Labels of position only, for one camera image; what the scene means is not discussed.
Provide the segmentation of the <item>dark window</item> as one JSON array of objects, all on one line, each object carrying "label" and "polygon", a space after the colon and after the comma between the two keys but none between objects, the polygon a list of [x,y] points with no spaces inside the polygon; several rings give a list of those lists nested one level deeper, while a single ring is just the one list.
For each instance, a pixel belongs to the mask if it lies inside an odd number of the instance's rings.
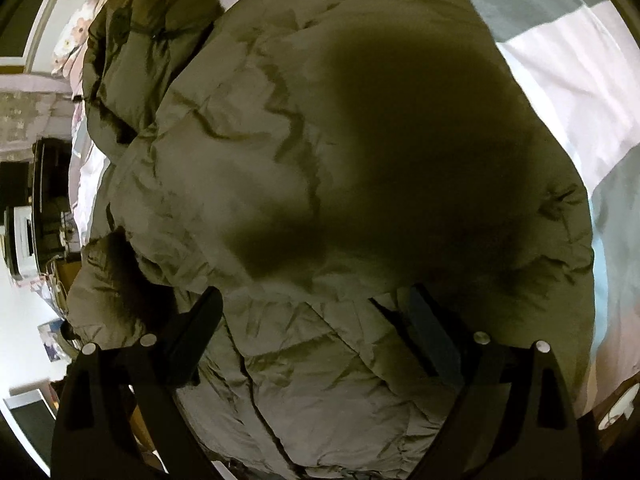
[{"label": "dark window", "polygon": [[43,0],[23,0],[17,7],[0,37],[2,58],[21,58],[32,26],[42,6]]}]

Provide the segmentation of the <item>floral pink pillow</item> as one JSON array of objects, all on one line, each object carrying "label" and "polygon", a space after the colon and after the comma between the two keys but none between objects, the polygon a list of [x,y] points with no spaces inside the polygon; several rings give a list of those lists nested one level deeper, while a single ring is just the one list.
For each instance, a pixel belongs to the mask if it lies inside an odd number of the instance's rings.
[{"label": "floral pink pillow", "polygon": [[89,27],[104,6],[106,0],[86,0],[77,9],[66,25],[55,44],[51,60],[51,75],[68,78],[73,65],[85,47]]}]

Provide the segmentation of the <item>grey white striped bed quilt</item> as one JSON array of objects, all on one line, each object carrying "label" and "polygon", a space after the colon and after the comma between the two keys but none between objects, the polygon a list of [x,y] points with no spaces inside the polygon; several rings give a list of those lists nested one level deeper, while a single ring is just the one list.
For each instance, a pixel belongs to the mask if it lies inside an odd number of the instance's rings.
[{"label": "grey white striped bed quilt", "polygon": [[[221,0],[230,8],[239,0]],[[596,187],[639,144],[639,53],[623,19],[608,0],[472,0],[483,15],[539,117],[574,162],[590,200]],[[70,202],[80,239],[86,242],[107,158],[89,139],[85,112],[72,119]],[[596,325],[588,372],[579,390],[584,414],[607,398],[639,358],[622,372],[597,372],[597,353],[608,329],[608,270],[604,235],[593,228]]]}]

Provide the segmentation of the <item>dark wooden cabinet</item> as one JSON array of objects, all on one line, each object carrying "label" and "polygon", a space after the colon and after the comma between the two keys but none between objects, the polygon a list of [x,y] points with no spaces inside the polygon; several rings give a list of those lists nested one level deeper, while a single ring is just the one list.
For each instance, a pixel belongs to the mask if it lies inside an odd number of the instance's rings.
[{"label": "dark wooden cabinet", "polygon": [[41,138],[32,146],[32,151],[32,237],[37,269],[44,273],[51,260],[79,252],[78,231],[68,192],[72,144],[57,138]]}]

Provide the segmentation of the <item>grey patterned curtain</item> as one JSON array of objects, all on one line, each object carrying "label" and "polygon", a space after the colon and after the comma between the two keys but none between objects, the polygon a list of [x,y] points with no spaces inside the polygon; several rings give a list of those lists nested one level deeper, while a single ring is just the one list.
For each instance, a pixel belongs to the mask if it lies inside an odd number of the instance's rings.
[{"label": "grey patterned curtain", "polygon": [[72,88],[65,79],[39,74],[1,75],[1,160],[32,157],[41,138],[72,138]]}]

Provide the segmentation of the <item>olive green puffer jacket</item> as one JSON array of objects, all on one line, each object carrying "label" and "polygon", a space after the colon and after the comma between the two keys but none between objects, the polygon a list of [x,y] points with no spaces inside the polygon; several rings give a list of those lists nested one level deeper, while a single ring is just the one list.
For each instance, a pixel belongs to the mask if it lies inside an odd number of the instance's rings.
[{"label": "olive green puffer jacket", "polygon": [[92,234],[224,314],[179,392],[209,453],[283,479],[403,479],[454,385],[433,352],[547,341],[576,399],[587,193],[471,0],[105,0]]}]

